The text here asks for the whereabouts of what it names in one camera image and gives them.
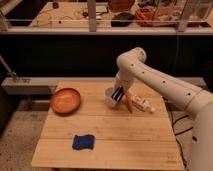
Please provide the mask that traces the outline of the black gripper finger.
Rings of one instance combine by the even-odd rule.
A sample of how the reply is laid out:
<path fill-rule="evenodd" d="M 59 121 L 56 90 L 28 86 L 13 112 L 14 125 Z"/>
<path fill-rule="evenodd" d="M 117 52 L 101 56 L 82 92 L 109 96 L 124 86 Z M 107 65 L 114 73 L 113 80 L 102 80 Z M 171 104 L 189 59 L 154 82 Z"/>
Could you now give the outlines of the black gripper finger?
<path fill-rule="evenodd" d="M 120 101 L 122 99 L 123 95 L 124 95 L 124 91 L 123 91 L 123 89 L 120 89 L 115 96 L 115 100 Z"/>
<path fill-rule="evenodd" d="M 113 92 L 113 94 L 111 95 L 111 97 L 115 98 L 115 96 L 118 94 L 119 91 L 120 91 L 120 87 L 116 88 L 116 90 Z"/>

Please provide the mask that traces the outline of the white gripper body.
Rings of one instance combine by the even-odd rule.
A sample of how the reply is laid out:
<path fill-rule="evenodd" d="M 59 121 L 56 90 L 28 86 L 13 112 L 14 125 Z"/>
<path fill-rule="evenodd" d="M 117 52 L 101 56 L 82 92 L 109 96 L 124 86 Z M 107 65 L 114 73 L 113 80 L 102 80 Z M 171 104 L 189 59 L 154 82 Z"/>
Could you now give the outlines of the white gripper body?
<path fill-rule="evenodd" d="M 132 86 L 134 79 L 131 76 L 118 73 L 115 77 L 115 87 L 122 87 L 124 92 L 127 92 Z"/>

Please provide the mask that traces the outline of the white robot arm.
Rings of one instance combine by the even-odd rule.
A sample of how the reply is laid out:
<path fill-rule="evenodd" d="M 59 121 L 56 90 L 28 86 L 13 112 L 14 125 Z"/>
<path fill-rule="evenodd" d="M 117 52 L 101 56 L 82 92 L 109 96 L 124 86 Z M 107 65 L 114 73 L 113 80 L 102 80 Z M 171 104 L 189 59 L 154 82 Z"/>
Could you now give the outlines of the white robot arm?
<path fill-rule="evenodd" d="M 111 98 L 118 103 L 138 79 L 194 118 L 187 171 L 213 171 L 213 93 L 153 69 L 146 52 L 133 48 L 117 57 L 119 71 Z"/>

